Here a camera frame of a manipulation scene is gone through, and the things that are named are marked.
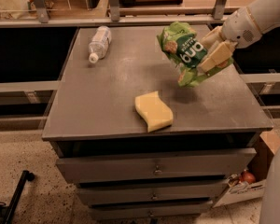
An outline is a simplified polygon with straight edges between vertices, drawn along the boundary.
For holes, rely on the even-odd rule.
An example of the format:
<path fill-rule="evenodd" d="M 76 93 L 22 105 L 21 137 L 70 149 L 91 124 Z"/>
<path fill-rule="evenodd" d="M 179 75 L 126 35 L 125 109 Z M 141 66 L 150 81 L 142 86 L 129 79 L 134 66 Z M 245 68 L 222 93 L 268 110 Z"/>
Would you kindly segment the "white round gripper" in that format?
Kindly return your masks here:
<path fill-rule="evenodd" d="M 201 39 L 207 54 L 197 69 L 207 73 L 227 61 L 234 53 L 235 47 L 247 48 L 261 38 L 262 32 L 250 8 L 241 7 L 225 20 L 222 27 L 216 27 Z"/>

